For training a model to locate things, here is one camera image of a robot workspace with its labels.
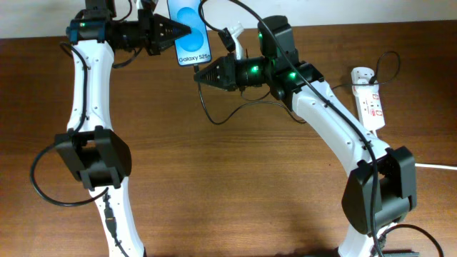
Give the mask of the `white wall charger plug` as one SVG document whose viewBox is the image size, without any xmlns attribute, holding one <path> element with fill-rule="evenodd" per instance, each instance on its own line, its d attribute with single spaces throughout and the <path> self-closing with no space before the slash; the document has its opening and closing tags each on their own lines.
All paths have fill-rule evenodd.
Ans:
<svg viewBox="0 0 457 257">
<path fill-rule="evenodd" d="M 353 85 L 366 85 L 374 76 L 374 70 L 368 67 L 356 67 L 351 71 Z"/>
</svg>

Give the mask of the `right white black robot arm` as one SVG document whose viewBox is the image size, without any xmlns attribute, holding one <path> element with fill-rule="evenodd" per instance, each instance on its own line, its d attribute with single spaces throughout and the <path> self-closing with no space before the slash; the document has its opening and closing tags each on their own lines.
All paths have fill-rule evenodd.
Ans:
<svg viewBox="0 0 457 257">
<path fill-rule="evenodd" d="M 300 61 L 285 16 L 258 23 L 257 58 L 237 57 L 241 46 L 234 29 L 218 35 L 229 53 L 196 72 L 195 82 L 225 91 L 267 84 L 275 99 L 318 133 L 347 173 L 342 207 L 350 226 L 338 256 L 380 256 L 386 234 L 417 205 L 412 153 L 374 136 L 341 104 L 324 76 Z"/>
</svg>

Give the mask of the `blue screen Galaxy smartphone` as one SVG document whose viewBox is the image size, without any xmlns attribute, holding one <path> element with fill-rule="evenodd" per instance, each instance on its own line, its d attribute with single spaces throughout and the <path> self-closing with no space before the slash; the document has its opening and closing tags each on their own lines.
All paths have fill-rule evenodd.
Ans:
<svg viewBox="0 0 457 257">
<path fill-rule="evenodd" d="M 198 10 L 200 0 L 168 0 L 170 19 L 187 25 L 191 33 L 175 41 L 179 66 L 193 66 L 211 61 L 211 49 L 205 23 Z"/>
</svg>

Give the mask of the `white power strip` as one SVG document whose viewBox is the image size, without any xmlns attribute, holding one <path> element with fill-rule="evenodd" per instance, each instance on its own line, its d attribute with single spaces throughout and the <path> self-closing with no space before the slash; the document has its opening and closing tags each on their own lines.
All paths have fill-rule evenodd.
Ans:
<svg viewBox="0 0 457 257">
<path fill-rule="evenodd" d="M 377 131 L 386 125 L 379 94 L 379 86 L 354 86 L 358 119 L 369 131 Z"/>
</svg>

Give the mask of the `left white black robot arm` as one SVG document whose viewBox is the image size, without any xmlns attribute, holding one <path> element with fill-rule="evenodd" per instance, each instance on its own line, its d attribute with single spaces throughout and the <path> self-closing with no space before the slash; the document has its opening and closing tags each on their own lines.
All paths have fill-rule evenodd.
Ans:
<svg viewBox="0 0 457 257">
<path fill-rule="evenodd" d="M 156 1 L 137 1 L 135 21 L 116 20 L 112 1 L 85 5 L 66 29 L 74 59 L 74 100 L 67 132 L 55 136 L 56 150 L 96 204 L 109 255 L 145 256 L 129 200 L 131 152 L 111 124 L 110 75 L 118 68 L 117 50 L 159 55 L 191 30 L 156 14 Z"/>
</svg>

